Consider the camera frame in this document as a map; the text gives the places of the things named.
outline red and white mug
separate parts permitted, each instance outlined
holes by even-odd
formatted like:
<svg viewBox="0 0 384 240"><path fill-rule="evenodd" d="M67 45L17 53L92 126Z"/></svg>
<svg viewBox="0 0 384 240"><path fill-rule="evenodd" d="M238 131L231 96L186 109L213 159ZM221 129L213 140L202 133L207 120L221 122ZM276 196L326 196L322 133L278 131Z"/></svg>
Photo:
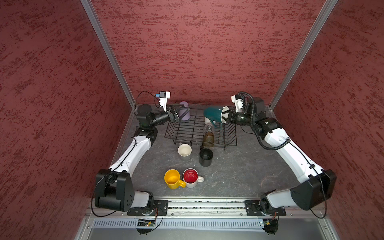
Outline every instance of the red and white mug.
<svg viewBox="0 0 384 240"><path fill-rule="evenodd" d="M183 180L187 184L187 187L192 188L195 187L198 182L203 182L204 178L200 177L195 169L188 168L183 173Z"/></svg>

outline black mug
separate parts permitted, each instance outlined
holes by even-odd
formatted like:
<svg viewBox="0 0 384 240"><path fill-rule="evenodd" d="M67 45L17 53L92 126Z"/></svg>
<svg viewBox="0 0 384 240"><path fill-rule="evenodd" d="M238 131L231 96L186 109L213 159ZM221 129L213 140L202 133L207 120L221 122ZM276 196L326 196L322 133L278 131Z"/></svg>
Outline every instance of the black mug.
<svg viewBox="0 0 384 240"><path fill-rule="evenodd" d="M204 146L200 146L199 153L199 163L203 167L209 167L212 163L212 158L214 157L214 153L211 149L204 148Z"/></svg>

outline metal corner post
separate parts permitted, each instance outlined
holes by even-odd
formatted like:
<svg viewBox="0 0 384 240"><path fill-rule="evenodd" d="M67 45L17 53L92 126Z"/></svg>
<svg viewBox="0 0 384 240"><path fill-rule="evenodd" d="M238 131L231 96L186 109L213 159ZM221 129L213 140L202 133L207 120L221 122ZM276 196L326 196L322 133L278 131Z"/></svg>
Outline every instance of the metal corner post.
<svg viewBox="0 0 384 240"><path fill-rule="evenodd" d="M315 22L313 23L307 37L305 38L299 52L296 55L296 58L293 60L292 66L289 68L287 74L285 75L283 82L281 83L279 89L277 90L275 96L273 97L271 103L270 103L270 109L273 110L281 96L283 95L283 92L287 88L288 84L290 83L293 75L295 74L296 70L299 68L301 62L303 61L305 55L311 48L314 40L316 39L317 35L319 34L321 28L323 27L325 21L328 19L329 15L331 14L334 6L336 5L338 0L326 0L323 7L321 8L319 15L317 16Z"/></svg>
<svg viewBox="0 0 384 240"><path fill-rule="evenodd" d="M127 81L125 80L125 77L121 71L119 63L113 53L113 50L108 42L107 36L105 35L105 32L101 26L99 18L97 17L96 11L91 3L91 0L80 0L80 1L85 9L85 12L88 15L89 20L91 21L93 29L95 30L96 35L99 38L99 41L105 51L105 54L107 55L108 60L111 63L113 70L115 71L115 74L120 82L120 85L124 90L125 96L127 97L128 102L133 109L133 106L134 106L133 95L131 93L131 90L129 89Z"/></svg>

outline yellow mug handle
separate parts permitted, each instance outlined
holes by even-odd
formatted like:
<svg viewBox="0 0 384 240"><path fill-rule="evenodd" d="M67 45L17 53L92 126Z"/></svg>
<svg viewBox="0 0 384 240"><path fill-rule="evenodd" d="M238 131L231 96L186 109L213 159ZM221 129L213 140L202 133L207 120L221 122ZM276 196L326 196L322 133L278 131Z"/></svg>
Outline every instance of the yellow mug handle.
<svg viewBox="0 0 384 240"><path fill-rule="evenodd" d="M185 187L187 184L181 180L179 180L179 186L181 187Z"/></svg>

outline dish rack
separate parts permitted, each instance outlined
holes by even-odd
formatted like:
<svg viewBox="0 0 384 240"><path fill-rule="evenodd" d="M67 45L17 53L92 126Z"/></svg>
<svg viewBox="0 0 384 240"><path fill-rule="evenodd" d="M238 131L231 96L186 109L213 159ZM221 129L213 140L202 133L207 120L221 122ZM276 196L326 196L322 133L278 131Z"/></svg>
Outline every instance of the dish rack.
<svg viewBox="0 0 384 240"><path fill-rule="evenodd" d="M165 138L173 140L173 143L178 142L192 144L203 144L205 117L204 109L209 107L204 104L189 104L190 119L180 122L168 122ZM215 125L215 140L214 147L236 146L236 125L226 122L222 128L218 127L218 123Z"/></svg>

